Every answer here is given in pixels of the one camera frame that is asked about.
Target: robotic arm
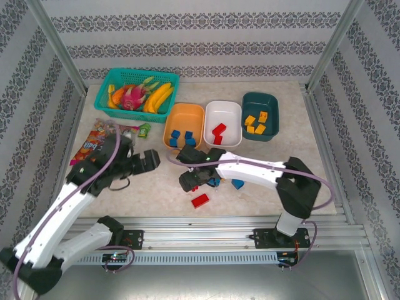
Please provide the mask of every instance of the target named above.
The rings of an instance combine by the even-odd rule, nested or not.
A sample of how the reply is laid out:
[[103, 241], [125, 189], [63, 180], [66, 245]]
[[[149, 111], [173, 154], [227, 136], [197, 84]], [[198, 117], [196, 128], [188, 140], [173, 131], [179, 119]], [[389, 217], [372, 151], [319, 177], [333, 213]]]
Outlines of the robotic arm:
[[36, 227], [14, 248], [5, 247], [0, 251], [0, 261], [13, 272], [40, 225], [51, 211], [59, 210], [57, 216], [52, 217], [39, 233], [18, 273], [19, 278], [39, 295], [50, 291], [63, 272], [85, 254], [102, 246], [120, 245], [124, 227], [109, 216], [100, 218], [91, 229], [60, 244], [61, 239], [80, 213], [104, 188], [108, 188], [116, 179], [126, 179], [131, 175], [152, 171], [160, 164], [155, 150], [145, 151], [144, 158], [141, 158], [140, 154], [133, 155], [132, 140], [121, 136], [117, 155], [109, 167], [97, 179], [75, 194], [67, 204], [60, 207], [61, 201], [107, 163], [115, 145], [116, 135], [113, 134], [106, 138], [101, 149], [74, 165], [57, 199]]
[[179, 183], [188, 192], [210, 179], [239, 179], [276, 189], [281, 198], [284, 212], [281, 214], [270, 239], [273, 244], [288, 244], [304, 219], [310, 217], [321, 183], [308, 177], [294, 175], [274, 168], [290, 169], [312, 174], [298, 158], [290, 157], [287, 162], [257, 161], [245, 158], [257, 166], [239, 163], [243, 157], [223, 149], [212, 148], [207, 154], [190, 146], [185, 146], [176, 158], [184, 164], [219, 162], [213, 166], [194, 167], [179, 177]]

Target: white bowl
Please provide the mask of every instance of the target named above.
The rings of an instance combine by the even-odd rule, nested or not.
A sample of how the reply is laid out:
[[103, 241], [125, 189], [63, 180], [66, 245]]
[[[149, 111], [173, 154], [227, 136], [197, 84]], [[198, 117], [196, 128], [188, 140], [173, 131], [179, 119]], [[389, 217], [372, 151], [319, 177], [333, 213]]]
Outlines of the white bowl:
[[[242, 141], [242, 107], [232, 101], [211, 101], [206, 106], [203, 138], [208, 148], [235, 150]], [[220, 123], [225, 124], [226, 130], [221, 134], [221, 145], [214, 145], [213, 129]]]

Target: toy block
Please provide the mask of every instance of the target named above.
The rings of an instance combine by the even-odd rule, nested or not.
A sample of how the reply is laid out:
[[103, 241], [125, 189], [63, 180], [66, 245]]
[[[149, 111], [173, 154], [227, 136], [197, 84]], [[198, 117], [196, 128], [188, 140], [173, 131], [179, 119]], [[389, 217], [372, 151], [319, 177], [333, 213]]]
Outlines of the toy block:
[[191, 139], [191, 138], [193, 138], [193, 132], [186, 131], [185, 132], [185, 139]]
[[207, 184], [208, 184], [209, 186], [212, 186], [212, 187], [214, 187], [214, 188], [218, 187], [220, 183], [221, 183], [221, 180], [218, 179], [218, 178], [211, 178], [211, 179], [207, 182]]
[[177, 147], [178, 147], [178, 140], [177, 140], [177, 139], [174, 139], [174, 138], [169, 139], [169, 145], [170, 145], [171, 147], [177, 148]]
[[268, 112], [260, 111], [260, 117], [258, 118], [258, 121], [260, 123], [265, 123], [267, 121], [267, 118], [268, 118]]
[[226, 130], [224, 123], [220, 123], [217, 127], [212, 130], [212, 134], [215, 136], [220, 136]]
[[252, 126], [255, 120], [256, 120], [255, 117], [253, 117], [253, 116], [248, 116], [248, 117], [246, 118], [246, 120], [244, 120], [244, 125], [245, 125], [245, 126]]
[[196, 147], [196, 140], [192, 137], [186, 140], [186, 144], [192, 147]]
[[222, 136], [216, 136], [214, 138], [214, 145], [221, 145], [221, 143], [223, 142], [223, 137]]
[[210, 199], [208, 199], [206, 194], [203, 194], [195, 199], [192, 200], [194, 208], [198, 208], [199, 206], [202, 206], [203, 204], [206, 204]]
[[248, 126], [246, 130], [247, 130], [248, 133], [253, 133], [254, 134], [254, 127], [253, 126]]
[[171, 133], [171, 136], [172, 136], [174, 139], [178, 139], [180, 135], [181, 135], [181, 132], [178, 131], [178, 130], [174, 130], [174, 131]]
[[266, 127], [262, 124], [258, 124], [256, 131], [254, 132], [255, 134], [263, 134], [264, 130]]
[[238, 180], [238, 179], [232, 179], [232, 185], [236, 188], [236, 189], [240, 189], [241, 187], [244, 186], [244, 181], [243, 180]]

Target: dark teal bowl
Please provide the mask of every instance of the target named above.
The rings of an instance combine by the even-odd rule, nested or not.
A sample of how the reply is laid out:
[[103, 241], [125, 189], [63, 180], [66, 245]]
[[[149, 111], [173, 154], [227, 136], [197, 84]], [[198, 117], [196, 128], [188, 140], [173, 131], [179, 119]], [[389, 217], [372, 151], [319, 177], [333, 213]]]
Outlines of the dark teal bowl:
[[[268, 118], [265, 123], [262, 123], [267, 128], [262, 134], [248, 133], [244, 121], [248, 116], [252, 115], [256, 118], [253, 126], [257, 128], [258, 117], [260, 111], [266, 111]], [[273, 139], [279, 132], [279, 108], [278, 100], [270, 94], [264, 94], [263, 92], [248, 92], [243, 96], [242, 101], [242, 128], [243, 137], [246, 139], [252, 139], [253, 141], [268, 142]]]

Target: yellow block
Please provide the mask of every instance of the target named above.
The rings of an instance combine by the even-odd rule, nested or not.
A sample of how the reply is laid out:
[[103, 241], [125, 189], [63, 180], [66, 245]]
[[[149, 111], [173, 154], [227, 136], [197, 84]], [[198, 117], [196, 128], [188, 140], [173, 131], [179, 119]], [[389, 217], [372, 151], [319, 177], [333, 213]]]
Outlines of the yellow block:
[[266, 127], [262, 124], [258, 124], [256, 131], [254, 132], [255, 134], [263, 134], [264, 130]]
[[256, 120], [255, 117], [253, 117], [253, 116], [248, 116], [248, 117], [246, 118], [246, 120], [244, 121], [244, 125], [245, 125], [245, 126], [251, 126], [251, 125], [253, 125], [253, 123], [254, 123], [255, 120]]
[[268, 118], [268, 112], [260, 111], [260, 117], [258, 118], [258, 121], [260, 123], [265, 123], [267, 121], [267, 118]]
[[247, 132], [248, 133], [254, 133], [254, 127], [253, 126], [248, 126], [247, 127]]

